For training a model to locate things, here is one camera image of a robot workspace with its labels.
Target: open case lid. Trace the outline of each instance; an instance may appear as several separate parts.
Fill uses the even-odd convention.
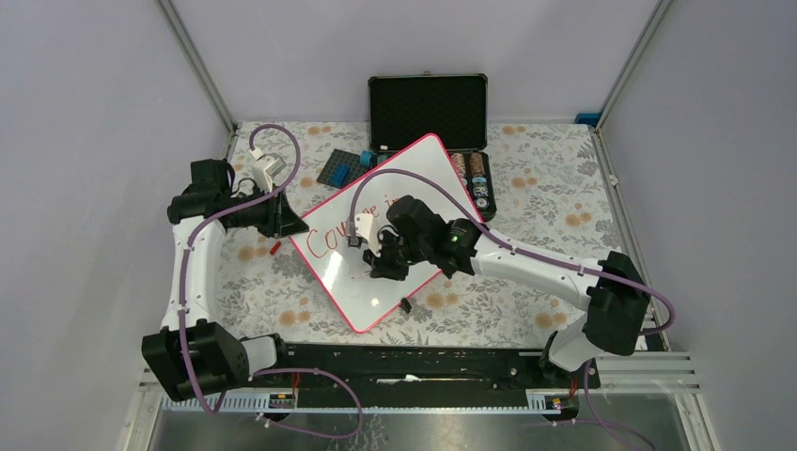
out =
[[[370,146],[406,148],[440,136],[449,152],[487,146],[487,76],[419,75],[368,80]]]

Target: white plastic part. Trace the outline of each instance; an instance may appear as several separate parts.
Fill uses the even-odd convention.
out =
[[[273,189],[274,169],[277,165],[276,158],[271,155],[266,155],[252,163],[252,179],[266,193],[270,193]]]
[[[566,371],[575,371],[589,359],[603,353],[601,348],[593,345],[584,334],[586,315],[581,316],[567,329],[554,337],[548,349],[548,359]]]
[[[491,241],[485,236],[478,239],[476,243],[476,256],[471,258],[471,264],[476,274],[491,275],[502,279],[513,280],[520,284],[527,285],[545,291],[548,294],[561,298],[567,303],[571,303],[580,310],[589,307],[590,296],[586,294],[586,289],[595,287],[598,277],[588,274],[579,274],[575,271],[565,270],[549,263],[543,263],[533,258],[520,256],[512,251],[518,247],[543,254],[546,257],[566,261],[581,268],[594,268],[600,270],[598,259],[571,257],[558,252],[542,249],[537,246],[515,242],[513,239],[501,233],[491,231],[503,241],[512,244],[512,249],[505,249]]]
[[[404,376],[404,379],[377,379],[376,383],[386,383],[387,385],[393,385],[398,382],[422,382],[423,379],[417,377],[415,374],[408,374]]]
[[[251,153],[251,154],[252,154],[252,158],[254,158],[254,159],[255,159],[255,161],[257,161],[257,160],[259,160],[259,159],[263,158],[263,150],[261,150],[261,149],[260,149],[259,147],[257,147],[257,146],[255,146],[255,148],[254,148],[254,149],[250,149],[250,150],[249,150],[249,153]]]
[[[249,376],[261,369],[271,368],[276,364],[276,345],[271,336],[259,336],[250,340],[242,340],[249,361]]]
[[[172,273],[172,292],[161,327],[176,331],[180,327],[180,265],[191,232],[204,221],[202,216],[186,218],[172,226],[175,241],[175,263]],[[194,250],[188,260],[186,273],[185,325],[192,327],[199,319],[215,321],[216,284],[218,282],[218,257],[224,243],[225,229],[218,221],[205,226],[194,241]]]
[[[368,249],[376,257],[380,256],[382,244],[379,243],[380,221],[370,213],[354,215],[354,233],[368,243]]]

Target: cable clip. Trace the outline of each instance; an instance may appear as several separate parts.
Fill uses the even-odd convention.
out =
[[[188,240],[180,242],[179,245],[183,251],[193,252],[195,250],[194,246],[188,245]]]
[[[252,158],[254,158],[255,161],[263,158],[263,150],[257,146],[255,146],[255,148],[249,149],[249,153],[252,155]]]
[[[357,239],[357,225],[354,224],[354,221],[346,221],[346,236],[349,238]]]
[[[356,232],[354,232],[354,224],[347,225],[347,227],[350,227],[349,230],[351,230],[352,233],[350,234],[348,231],[346,232],[346,244],[349,247],[356,247],[359,249],[360,246],[363,245],[363,239],[358,237]]]

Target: black carrying case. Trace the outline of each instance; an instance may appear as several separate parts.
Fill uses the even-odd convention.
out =
[[[484,221],[495,216],[490,159],[481,151],[487,146],[486,75],[372,77],[368,80],[368,107],[373,151],[393,154],[421,136],[435,133],[449,154],[464,155],[472,199],[476,198],[470,156],[479,153],[487,177],[489,205],[477,209]]]

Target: red wire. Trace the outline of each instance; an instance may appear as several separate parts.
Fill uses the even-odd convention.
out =
[[[291,394],[293,395],[293,406],[296,406],[296,388],[299,387],[299,381],[302,379],[302,375],[299,373],[291,373],[291,377],[293,378],[293,387],[291,389]]]
[[[578,382],[575,381],[575,378],[570,379],[570,392],[568,393],[568,399],[572,398],[577,390]]]

